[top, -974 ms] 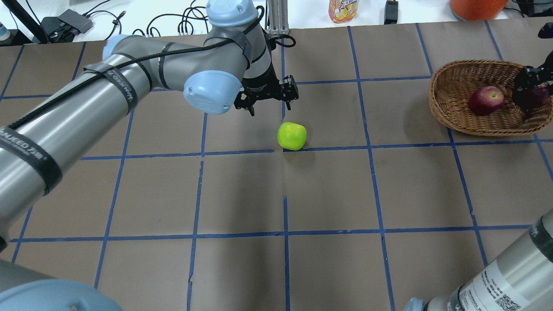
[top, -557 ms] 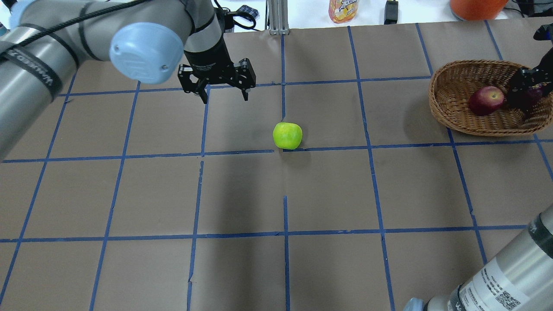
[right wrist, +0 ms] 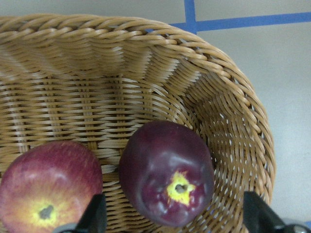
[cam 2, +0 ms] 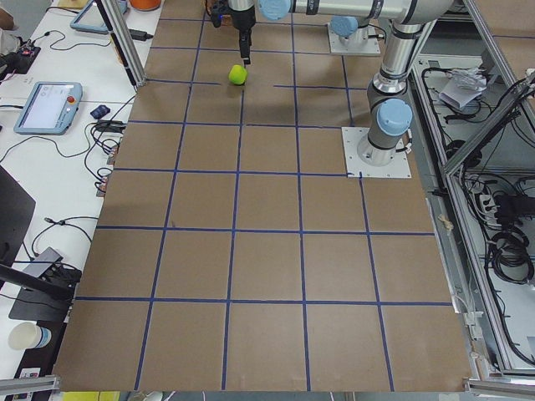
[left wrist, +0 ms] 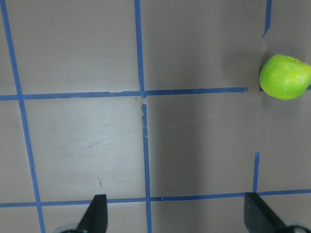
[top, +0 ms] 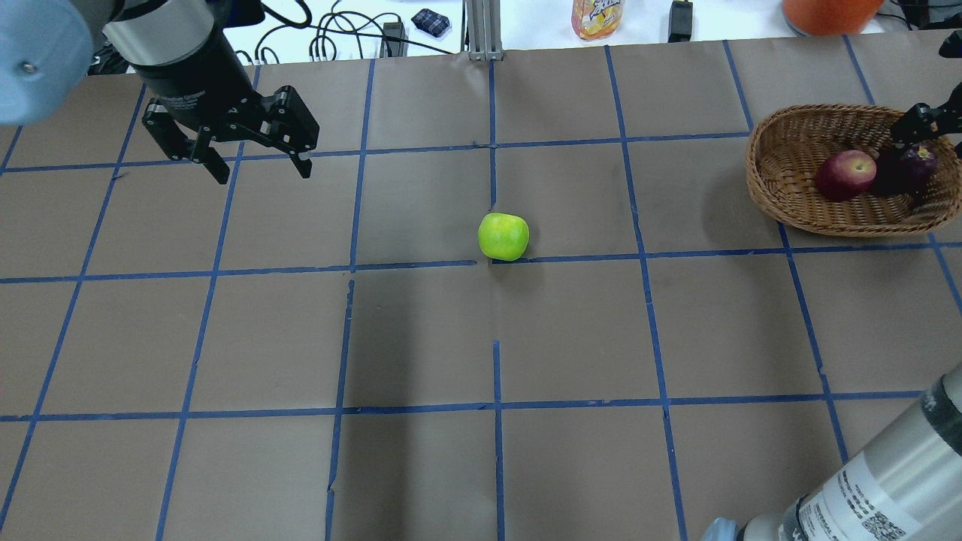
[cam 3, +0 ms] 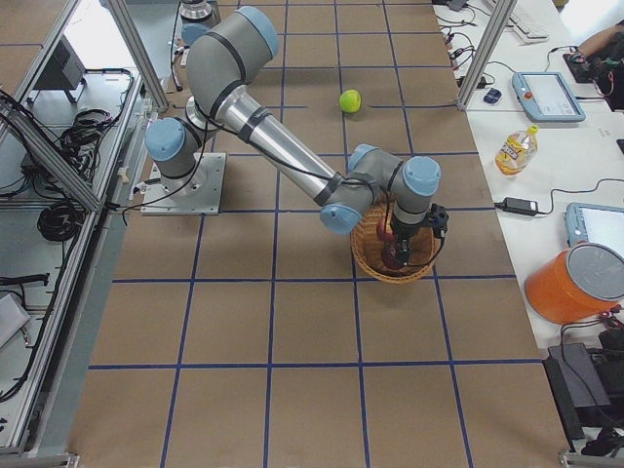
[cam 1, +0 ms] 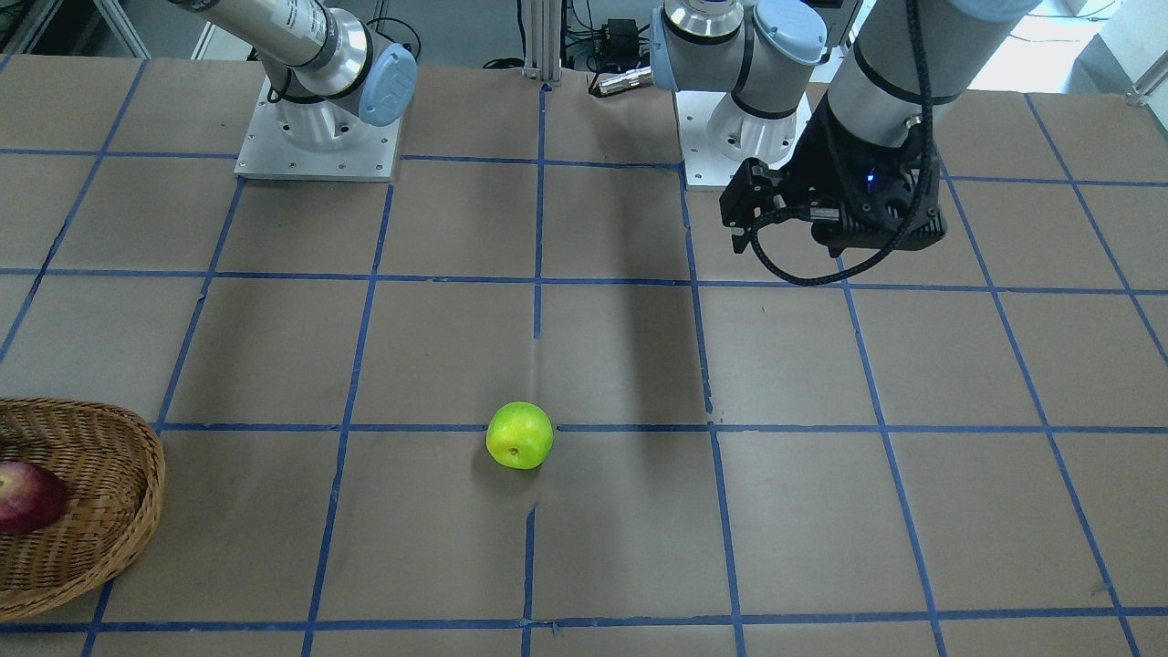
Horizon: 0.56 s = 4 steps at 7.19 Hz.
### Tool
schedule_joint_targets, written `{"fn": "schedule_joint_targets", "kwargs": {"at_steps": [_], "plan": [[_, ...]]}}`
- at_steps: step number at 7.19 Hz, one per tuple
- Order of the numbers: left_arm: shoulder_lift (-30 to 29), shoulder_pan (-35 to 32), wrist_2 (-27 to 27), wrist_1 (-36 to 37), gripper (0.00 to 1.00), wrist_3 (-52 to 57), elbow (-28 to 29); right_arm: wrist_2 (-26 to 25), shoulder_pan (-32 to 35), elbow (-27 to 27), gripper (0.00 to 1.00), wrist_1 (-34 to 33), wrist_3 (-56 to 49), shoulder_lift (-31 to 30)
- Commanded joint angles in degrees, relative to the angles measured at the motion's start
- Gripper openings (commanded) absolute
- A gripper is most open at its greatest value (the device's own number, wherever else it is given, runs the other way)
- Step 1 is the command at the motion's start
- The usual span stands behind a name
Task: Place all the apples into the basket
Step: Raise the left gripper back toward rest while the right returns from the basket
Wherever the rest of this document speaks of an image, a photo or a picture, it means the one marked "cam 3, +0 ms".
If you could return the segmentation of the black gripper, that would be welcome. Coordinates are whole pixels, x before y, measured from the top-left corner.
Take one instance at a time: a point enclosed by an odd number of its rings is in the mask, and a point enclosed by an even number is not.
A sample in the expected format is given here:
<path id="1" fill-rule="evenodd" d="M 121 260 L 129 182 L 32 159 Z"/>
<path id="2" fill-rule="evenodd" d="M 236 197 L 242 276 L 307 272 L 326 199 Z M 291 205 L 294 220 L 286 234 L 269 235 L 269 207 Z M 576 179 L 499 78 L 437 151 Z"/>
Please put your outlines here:
<path id="1" fill-rule="evenodd" d="M 392 221 L 391 229 L 396 240 L 395 259 L 400 267 L 405 267 L 410 263 L 411 239 L 418 234 L 420 225 Z"/>

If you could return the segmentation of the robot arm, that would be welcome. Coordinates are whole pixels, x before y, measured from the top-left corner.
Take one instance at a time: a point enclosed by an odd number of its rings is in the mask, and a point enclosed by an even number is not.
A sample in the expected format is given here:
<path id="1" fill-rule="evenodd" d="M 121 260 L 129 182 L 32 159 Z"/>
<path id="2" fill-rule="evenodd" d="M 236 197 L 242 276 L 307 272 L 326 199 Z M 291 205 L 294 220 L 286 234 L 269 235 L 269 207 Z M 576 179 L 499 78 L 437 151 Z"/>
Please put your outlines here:
<path id="1" fill-rule="evenodd" d="M 178 14 L 182 22 L 181 39 L 187 46 L 191 46 L 220 22 L 216 1 L 181 0 Z"/>
<path id="2" fill-rule="evenodd" d="M 341 175 L 285 128 L 257 102 L 248 86 L 279 50 L 271 20 L 258 8 L 244 6 L 199 36 L 190 46 L 186 75 L 193 108 L 205 125 L 167 117 L 152 123 L 144 143 L 162 181 L 175 192 L 199 169 L 195 158 L 216 131 L 234 134 L 267 158 L 319 207 L 320 219 L 332 232 L 347 235 L 385 194 L 394 200 L 389 219 L 377 233 L 384 244 L 382 260 L 391 269 L 411 267 L 413 238 L 430 229 L 446 237 L 446 210 L 433 203 L 441 169 L 429 157 L 407 161 L 368 144 L 351 155 Z"/>

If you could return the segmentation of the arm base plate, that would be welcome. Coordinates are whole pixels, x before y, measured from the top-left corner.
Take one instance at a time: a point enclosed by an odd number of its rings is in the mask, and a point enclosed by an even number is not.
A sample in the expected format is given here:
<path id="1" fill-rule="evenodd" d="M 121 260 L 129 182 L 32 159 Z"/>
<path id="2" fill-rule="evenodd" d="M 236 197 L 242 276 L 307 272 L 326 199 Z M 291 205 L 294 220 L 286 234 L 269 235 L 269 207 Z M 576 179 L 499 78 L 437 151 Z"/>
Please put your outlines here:
<path id="1" fill-rule="evenodd" d="M 192 177 L 178 180 L 162 177 L 155 163 L 150 177 L 156 178 L 140 190 L 143 215 L 218 215 L 220 211 L 225 153 L 194 154 L 199 168 Z"/>

